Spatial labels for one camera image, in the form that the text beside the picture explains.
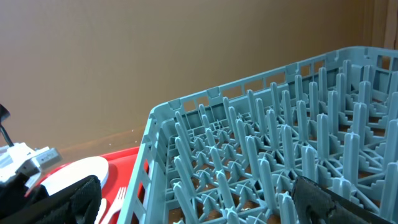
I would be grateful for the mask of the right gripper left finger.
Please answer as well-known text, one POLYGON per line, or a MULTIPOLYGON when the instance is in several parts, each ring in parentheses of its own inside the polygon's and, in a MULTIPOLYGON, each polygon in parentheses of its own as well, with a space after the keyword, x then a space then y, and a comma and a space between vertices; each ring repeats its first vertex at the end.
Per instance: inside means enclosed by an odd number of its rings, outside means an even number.
POLYGON ((43 185, 27 194, 28 177, 14 176, 1 184, 1 223, 94 223, 102 199, 101 183, 89 175, 49 195, 43 185))

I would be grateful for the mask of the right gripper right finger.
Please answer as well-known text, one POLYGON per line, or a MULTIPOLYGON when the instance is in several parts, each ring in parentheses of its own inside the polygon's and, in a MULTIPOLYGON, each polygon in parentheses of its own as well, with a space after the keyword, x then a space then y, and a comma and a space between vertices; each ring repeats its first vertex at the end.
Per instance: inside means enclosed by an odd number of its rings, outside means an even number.
POLYGON ((292 198, 301 224, 390 224, 304 176, 296 178, 292 198))

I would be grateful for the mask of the large light blue plate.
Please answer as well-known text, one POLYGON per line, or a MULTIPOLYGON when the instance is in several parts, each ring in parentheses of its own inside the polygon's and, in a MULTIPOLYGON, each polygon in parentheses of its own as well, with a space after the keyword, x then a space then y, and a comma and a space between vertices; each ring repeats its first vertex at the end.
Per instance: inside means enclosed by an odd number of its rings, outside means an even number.
POLYGON ((101 156, 80 159, 50 174, 41 185, 53 195, 89 175, 97 176, 103 188, 109 176, 109 162, 101 156))

